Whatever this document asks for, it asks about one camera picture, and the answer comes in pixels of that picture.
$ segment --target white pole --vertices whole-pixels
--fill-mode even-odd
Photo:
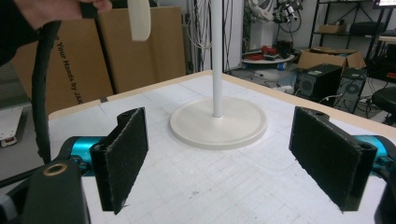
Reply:
[[[222,0],[211,0],[212,17],[212,65],[213,65],[213,107],[215,118],[222,112]]]

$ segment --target computer tower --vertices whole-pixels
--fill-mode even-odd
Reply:
[[[340,84],[342,67],[323,63],[297,75],[297,96],[332,106]]]
[[[361,98],[364,84],[367,78],[367,70],[359,68],[346,68],[341,77],[334,108],[355,113],[356,106]]]

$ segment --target person's hand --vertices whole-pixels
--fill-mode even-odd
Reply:
[[[35,30],[50,21],[81,19],[80,1],[92,3],[98,12],[112,8],[109,0],[14,0],[21,14]]]

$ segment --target monitor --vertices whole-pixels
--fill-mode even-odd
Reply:
[[[396,8],[396,0],[374,0],[373,8]]]

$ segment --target cardboard box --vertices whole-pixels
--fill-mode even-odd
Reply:
[[[131,38],[127,9],[101,13],[99,27],[116,93],[186,75],[179,7],[153,7],[147,41]]]
[[[322,34],[339,34],[344,33],[347,30],[347,24],[335,25],[335,24],[325,24],[319,26],[319,32]]]
[[[298,68],[308,69],[322,63],[339,65],[344,68],[363,68],[366,66],[363,56],[358,50],[315,47],[303,50],[298,62]]]
[[[36,46],[35,42],[19,48],[12,60],[30,98]],[[95,22],[63,21],[49,57],[47,114],[112,94]]]

